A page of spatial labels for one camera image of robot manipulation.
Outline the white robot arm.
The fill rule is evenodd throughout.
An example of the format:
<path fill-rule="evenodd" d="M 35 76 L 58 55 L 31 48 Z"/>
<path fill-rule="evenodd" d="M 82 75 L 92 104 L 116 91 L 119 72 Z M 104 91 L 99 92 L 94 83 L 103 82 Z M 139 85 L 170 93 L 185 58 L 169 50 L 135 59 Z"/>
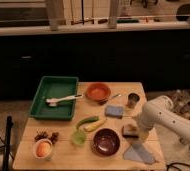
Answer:
<path fill-rule="evenodd" d="M 173 101 L 168 96 L 147 101 L 136 116 L 139 129 L 148 132 L 155 124 L 160 124 L 190 143 L 190 120 L 173 113 L 172 109 Z"/>

